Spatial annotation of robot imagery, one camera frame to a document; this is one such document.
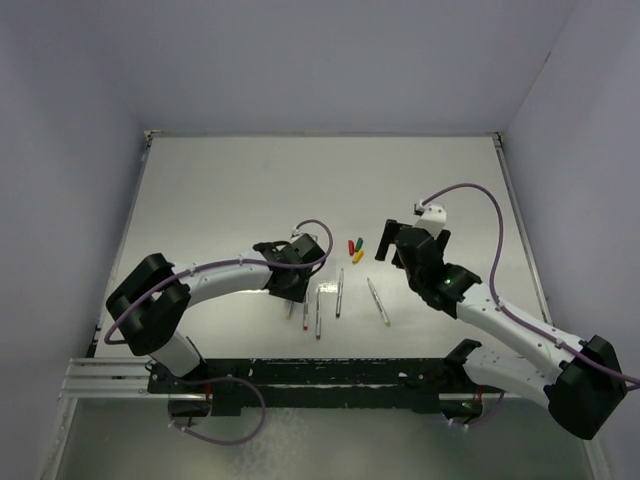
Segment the yellow pen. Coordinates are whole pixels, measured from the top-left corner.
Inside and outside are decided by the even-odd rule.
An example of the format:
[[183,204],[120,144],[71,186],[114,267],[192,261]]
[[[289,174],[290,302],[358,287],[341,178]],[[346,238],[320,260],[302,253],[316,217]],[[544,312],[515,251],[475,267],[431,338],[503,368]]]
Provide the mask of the yellow pen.
[[293,301],[289,302],[289,305],[287,307],[287,315],[286,315],[287,320],[292,319],[294,307],[295,307],[295,303]]

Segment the yellow pen cap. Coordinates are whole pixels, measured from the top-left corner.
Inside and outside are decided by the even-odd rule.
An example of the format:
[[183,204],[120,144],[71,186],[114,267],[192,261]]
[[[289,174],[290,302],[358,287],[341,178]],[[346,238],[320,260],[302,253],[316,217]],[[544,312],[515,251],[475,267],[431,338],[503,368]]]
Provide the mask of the yellow pen cap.
[[361,261],[361,259],[363,258],[363,256],[364,256],[364,251],[363,251],[363,250],[361,250],[361,251],[357,252],[357,253],[355,254],[355,256],[354,256],[353,260],[352,260],[352,263],[353,263],[353,264],[357,264],[357,263],[359,263],[359,262]]

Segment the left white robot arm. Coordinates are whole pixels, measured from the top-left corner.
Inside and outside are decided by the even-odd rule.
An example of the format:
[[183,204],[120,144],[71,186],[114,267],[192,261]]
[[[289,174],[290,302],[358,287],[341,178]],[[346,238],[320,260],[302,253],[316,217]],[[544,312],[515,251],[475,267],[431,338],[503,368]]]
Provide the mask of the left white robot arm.
[[257,243],[211,268],[181,266],[161,253],[150,254],[111,293],[106,309],[133,355],[152,358],[182,391],[194,392],[204,384],[206,369],[193,343],[178,332],[186,310],[242,291],[266,291],[301,303],[314,268],[325,259],[309,234]]

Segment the red pen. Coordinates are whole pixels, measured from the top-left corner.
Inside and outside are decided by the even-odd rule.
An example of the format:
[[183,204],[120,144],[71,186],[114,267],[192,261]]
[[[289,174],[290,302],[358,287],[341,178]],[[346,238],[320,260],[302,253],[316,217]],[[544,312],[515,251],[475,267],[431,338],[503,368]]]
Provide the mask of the red pen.
[[310,294],[307,291],[305,293],[305,298],[303,302],[303,317],[302,317],[303,331],[308,331],[309,329],[309,304],[310,304]]

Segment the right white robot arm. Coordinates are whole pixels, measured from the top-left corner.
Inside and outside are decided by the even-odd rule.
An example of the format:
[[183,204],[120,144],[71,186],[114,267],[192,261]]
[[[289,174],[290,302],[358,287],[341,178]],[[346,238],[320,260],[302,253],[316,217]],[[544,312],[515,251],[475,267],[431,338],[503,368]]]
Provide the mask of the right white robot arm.
[[572,435],[593,439],[629,389],[617,353],[606,339],[562,331],[499,301],[470,270],[444,260],[450,233],[432,236],[417,226],[386,221],[375,255],[406,274],[409,288],[430,308],[478,328],[514,351],[502,356],[484,346],[445,366],[456,391],[474,384],[515,393],[545,408]]

